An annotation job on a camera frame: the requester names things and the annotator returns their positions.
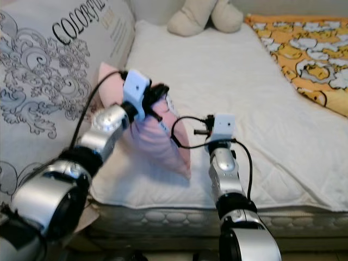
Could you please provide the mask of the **pink square pillow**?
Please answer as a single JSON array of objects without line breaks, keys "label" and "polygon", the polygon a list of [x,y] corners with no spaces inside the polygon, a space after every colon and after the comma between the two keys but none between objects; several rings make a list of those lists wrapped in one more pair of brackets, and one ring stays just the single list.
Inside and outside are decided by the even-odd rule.
[{"label": "pink square pillow", "polygon": [[[97,79],[105,79],[109,73],[116,72],[117,68],[108,63],[101,63]],[[98,95],[104,107],[123,102],[124,80],[120,75],[114,75],[106,79],[100,86]],[[135,121],[129,127],[126,140],[136,150],[139,150],[148,159],[163,167],[169,172],[176,172],[185,179],[191,178],[191,152],[183,147],[178,147],[176,141],[182,146],[189,146],[186,127],[179,122],[174,127],[174,122],[179,119],[169,94],[156,102],[152,109],[162,119],[155,119],[152,115],[146,115],[143,121]]]}]

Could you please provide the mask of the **yellow cartoon egg blanket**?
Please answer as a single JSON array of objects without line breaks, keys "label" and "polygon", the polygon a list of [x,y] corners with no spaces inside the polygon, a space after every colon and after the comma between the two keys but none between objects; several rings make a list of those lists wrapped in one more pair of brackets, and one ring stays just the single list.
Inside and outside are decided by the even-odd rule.
[{"label": "yellow cartoon egg blanket", "polygon": [[348,117],[348,17],[246,15],[296,91]]}]

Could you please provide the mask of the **white mattress pad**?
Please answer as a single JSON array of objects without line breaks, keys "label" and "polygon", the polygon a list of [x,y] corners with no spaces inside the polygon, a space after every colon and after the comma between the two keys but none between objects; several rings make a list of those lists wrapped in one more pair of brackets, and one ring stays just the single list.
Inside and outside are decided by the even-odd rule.
[{"label": "white mattress pad", "polygon": [[[256,206],[348,212],[348,119],[299,95],[249,26],[182,38],[139,21],[126,65],[169,85],[189,134],[201,128],[193,116],[234,115],[234,136],[251,152]],[[109,206],[213,209],[208,169],[202,147],[191,150],[186,179],[122,139],[90,189]]]}]

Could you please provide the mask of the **beige plush toy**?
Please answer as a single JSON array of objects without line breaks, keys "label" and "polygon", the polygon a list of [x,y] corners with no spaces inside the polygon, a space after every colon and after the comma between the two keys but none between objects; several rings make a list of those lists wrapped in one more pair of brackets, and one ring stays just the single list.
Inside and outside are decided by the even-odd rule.
[{"label": "beige plush toy", "polygon": [[186,0],[167,23],[174,35],[190,37],[204,31],[207,23],[223,33],[235,33],[244,21],[244,13],[231,0]]}]

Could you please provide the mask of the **beige bed frame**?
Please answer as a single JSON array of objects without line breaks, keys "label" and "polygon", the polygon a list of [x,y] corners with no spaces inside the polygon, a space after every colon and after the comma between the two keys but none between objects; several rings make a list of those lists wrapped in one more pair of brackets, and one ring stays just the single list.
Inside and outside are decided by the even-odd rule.
[{"label": "beige bed frame", "polygon": [[[146,251],[193,251],[219,248],[218,237],[91,238],[89,241],[104,250],[134,248]],[[348,251],[348,237],[277,237],[276,243],[282,252]]]}]

